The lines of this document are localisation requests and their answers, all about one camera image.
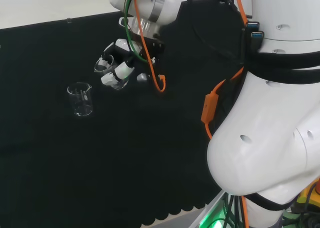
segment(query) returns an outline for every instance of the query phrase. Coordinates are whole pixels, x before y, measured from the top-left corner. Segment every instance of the black table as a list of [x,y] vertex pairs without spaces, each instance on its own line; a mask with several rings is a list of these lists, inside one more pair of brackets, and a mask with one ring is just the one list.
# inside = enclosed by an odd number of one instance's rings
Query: black table
[[[194,12],[208,42],[237,52],[238,14],[215,0],[195,1]],[[1,228],[135,228],[219,192],[200,118],[205,95],[236,67],[197,41],[183,4],[161,32],[166,94],[104,88],[93,67],[125,38],[121,15],[0,31]],[[93,85],[91,118],[73,117],[66,89],[76,81]]]

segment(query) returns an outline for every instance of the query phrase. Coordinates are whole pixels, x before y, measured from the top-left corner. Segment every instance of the black cable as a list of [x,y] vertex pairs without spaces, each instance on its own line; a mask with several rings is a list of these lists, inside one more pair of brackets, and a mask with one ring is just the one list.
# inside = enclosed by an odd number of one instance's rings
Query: black cable
[[216,223],[216,222],[219,221],[219,220],[223,220],[224,223],[227,223],[225,219],[219,218],[219,219],[215,219],[214,221],[212,221],[206,228],[209,228],[211,225],[213,225],[214,223]]
[[288,226],[288,225],[291,225],[291,224],[297,224],[297,223],[303,223],[306,219],[310,218],[310,217],[313,217],[314,215],[320,215],[319,212],[312,212],[312,211],[308,211],[308,205],[310,203],[310,198],[311,198],[311,195],[312,195],[312,192],[313,190],[315,189],[317,185],[317,182],[314,183],[309,192],[308,192],[308,195],[306,197],[306,201],[305,201],[305,204],[304,204],[304,208],[303,208],[303,212],[300,214],[300,216],[296,219],[290,219],[290,218],[287,218],[287,217],[282,217],[285,222],[283,223],[283,226]]
[[234,197],[234,228],[238,228],[239,224],[239,196]]
[[227,224],[228,224],[228,220],[229,220],[229,216],[230,216],[230,213],[231,213],[231,208],[232,208],[232,203],[234,202],[234,196],[231,195],[230,197],[230,202],[229,202],[229,205],[228,205],[228,210],[226,212],[226,215],[225,215],[225,222],[223,223],[223,228],[227,228]]
[[197,29],[194,26],[194,22],[193,22],[193,0],[187,0],[188,3],[188,9],[189,9],[189,19],[190,19],[190,24],[192,27],[192,30],[195,34],[195,36],[197,37],[197,39],[199,39],[200,42],[202,42],[204,45],[206,45],[209,49],[211,49],[214,53],[218,54],[219,56],[233,61],[235,63],[238,63],[238,61],[236,60],[236,56],[234,54],[232,54],[230,51],[227,50],[222,50],[222,49],[218,49],[216,47],[214,47],[213,45],[207,43],[205,41],[205,39],[203,37],[201,37],[201,35],[199,34],[199,32],[197,31]]
[[242,202],[242,198],[240,197],[240,209],[241,209],[241,217],[242,217],[242,224],[243,227],[246,226],[246,218],[245,218],[245,212],[244,212],[244,203]]
[[305,204],[304,204],[303,212],[302,212],[301,215],[300,215],[300,219],[299,219],[300,224],[303,223],[303,217],[304,217],[305,213],[308,212],[308,206],[309,206],[309,203],[310,203],[311,194],[312,194],[313,190],[315,189],[315,187],[317,186],[317,183],[318,183],[318,182],[314,183],[314,184],[311,186],[311,188],[310,188],[310,190],[309,190],[309,192],[308,192],[308,195],[307,195],[307,197],[306,197],[306,201],[305,201]]

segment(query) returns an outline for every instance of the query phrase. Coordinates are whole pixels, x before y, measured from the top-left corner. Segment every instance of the green light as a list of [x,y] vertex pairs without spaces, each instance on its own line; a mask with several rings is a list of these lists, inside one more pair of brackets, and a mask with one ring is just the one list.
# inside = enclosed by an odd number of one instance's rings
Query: green light
[[221,222],[218,220],[216,223],[212,224],[212,228],[222,228]]
[[201,222],[200,222],[200,226],[202,226],[204,224],[204,222],[208,219],[209,215],[207,215]]

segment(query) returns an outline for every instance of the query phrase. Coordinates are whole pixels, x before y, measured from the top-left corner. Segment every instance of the cable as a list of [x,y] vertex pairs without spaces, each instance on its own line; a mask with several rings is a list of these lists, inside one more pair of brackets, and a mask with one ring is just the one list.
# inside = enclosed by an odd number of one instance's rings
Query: cable
[[223,220],[224,223],[227,223],[225,219],[223,218],[219,218],[219,219],[215,219],[214,221],[212,221],[206,228],[209,228],[211,225],[213,225],[214,223],[216,223],[217,221]]
[[193,12],[192,12],[193,11],[193,0],[187,0],[187,1],[188,1],[190,24],[191,24],[191,27],[192,27],[192,30],[193,30],[195,36],[199,39],[199,41],[202,42],[204,45],[206,45],[214,53],[224,57],[225,59],[231,60],[232,62],[237,62],[235,55],[233,55],[231,52],[214,47],[213,45],[207,43],[205,41],[205,39],[199,34],[199,32],[195,28],[194,22],[193,22]]
[[247,204],[246,204],[246,198],[244,196],[241,196],[241,213],[242,213],[242,222],[244,228],[249,228],[249,219],[248,219],[248,211],[247,211]]
[[301,215],[300,215],[300,217],[299,217],[299,222],[300,222],[300,224],[302,224],[302,222],[303,222],[302,218],[303,218],[303,216],[305,215],[305,213],[308,213],[308,206],[309,206],[309,203],[310,203],[310,198],[311,198],[311,195],[312,195],[313,190],[314,190],[315,187],[317,186],[317,183],[318,183],[318,182],[314,183],[314,184],[311,186],[311,188],[310,188],[310,190],[309,190],[309,192],[308,192],[308,195],[307,195],[307,197],[306,197],[306,201],[305,201],[305,204],[304,204],[303,212],[301,213]]
[[128,11],[129,11],[129,7],[130,7],[130,3],[132,2],[132,0],[127,0],[126,4],[125,4],[125,11],[124,11],[124,28],[125,28],[125,32],[126,32],[126,36],[127,39],[129,41],[129,46],[131,47],[133,53],[143,62],[147,62],[147,60],[145,60],[143,57],[141,57],[139,55],[139,53],[136,51],[133,43],[132,43],[132,39],[128,30],[128,22],[127,22],[127,17],[128,17]]
[[228,220],[229,220],[229,216],[230,216],[230,213],[231,213],[231,208],[232,208],[232,203],[233,202],[234,202],[234,196],[231,195],[230,202],[229,202],[229,205],[228,205],[228,210],[227,210],[226,215],[225,215],[225,222],[223,223],[223,228],[227,228]]
[[143,47],[144,47],[144,50],[145,50],[145,53],[146,53],[146,56],[147,56],[147,60],[149,62],[149,66],[150,66],[150,69],[151,69],[152,78],[153,78],[155,87],[156,87],[156,89],[158,89],[159,92],[163,92],[166,89],[166,77],[164,75],[160,75],[159,76],[160,79],[163,82],[163,88],[160,89],[160,87],[158,85],[158,82],[157,82],[156,75],[155,75],[154,67],[153,67],[153,64],[152,64],[152,61],[151,61],[151,58],[150,58],[150,54],[148,52],[148,48],[147,48],[147,45],[146,45],[146,42],[145,42],[144,33],[143,33],[143,30],[142,30],[142,27],[141,27],[140,14],[139,14],[139,8],[138,8],[137,0],[134,0],[134,7],[135,7],[135,12],[136,12],[136,18],[137,18],[138,23],[139,23],[141,41],[142,41],[142,44],[143,44]]
[[239,11],[240,11],[243,23],[244,23],[244,25],[246,25],[247,22],[248,22],[248,19],[246,17],[246,13],[245,13],[244,7],[242,5],[242,2],[241,2],[241,0],[236,0],[236,1],[238,3],[238,6],[239,6]]
[[209,129],[209,124],[204,124],[204,126],[205,126],[205,130],[206,130],[206,133],[208,134],[209,138],[212,139],[212,134]]
[[239,196],[234,197],[234,228],[238,228],[239,224]]

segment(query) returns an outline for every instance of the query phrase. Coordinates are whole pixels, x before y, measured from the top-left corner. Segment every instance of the glass beaker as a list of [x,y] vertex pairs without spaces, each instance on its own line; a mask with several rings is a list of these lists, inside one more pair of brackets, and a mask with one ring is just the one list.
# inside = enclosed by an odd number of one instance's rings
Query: glass beaker
[[100,77],[106,75],[113,71],[113,66],[115,66],[115,59],[112,55],[105,57],[105,60],[100,58],[94,66],[94,72]]
[[71,84],[67,88],[73,113],[76,116],[85,117],[93,112],[94,107],[91,99],[91,88],[92,86],[90,84],[83,82]]

